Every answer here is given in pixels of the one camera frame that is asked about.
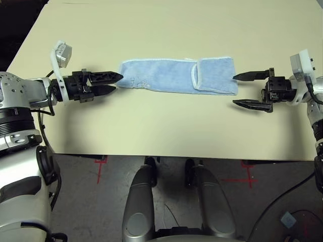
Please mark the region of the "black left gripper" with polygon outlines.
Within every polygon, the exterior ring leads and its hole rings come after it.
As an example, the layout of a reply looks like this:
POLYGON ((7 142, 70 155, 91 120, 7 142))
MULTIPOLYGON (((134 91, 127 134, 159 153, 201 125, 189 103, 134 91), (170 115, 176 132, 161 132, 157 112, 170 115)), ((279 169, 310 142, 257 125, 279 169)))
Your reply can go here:
POLYGON ((85 103, 93 101, 96 96, 108 95, 115 91, 116 87, 109 84, 123 79, 123 75, 111 71, 91 73, 82 69, 64 76, 63 79, 69 100, 85 103), (87 84, 89 78, 92 85, 99 86, 89 86, 87 84))

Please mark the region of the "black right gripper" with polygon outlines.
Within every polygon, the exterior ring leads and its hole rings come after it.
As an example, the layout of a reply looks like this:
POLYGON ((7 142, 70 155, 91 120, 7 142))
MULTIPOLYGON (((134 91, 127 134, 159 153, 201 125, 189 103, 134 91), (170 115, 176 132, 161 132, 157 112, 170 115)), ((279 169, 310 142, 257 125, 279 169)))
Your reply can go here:
POLYGON ((237 74, 233 77, 237 81, 254 81, 268 78, 265 88, 261 91, 262 102, 253 99, 233 100, 233 103, 250 110, 273 112, 273 103, 292 101, 296 89, 292 88, 291 81, 285 77, 276 77, 274 68, 265 71, 250 71, 237 74))

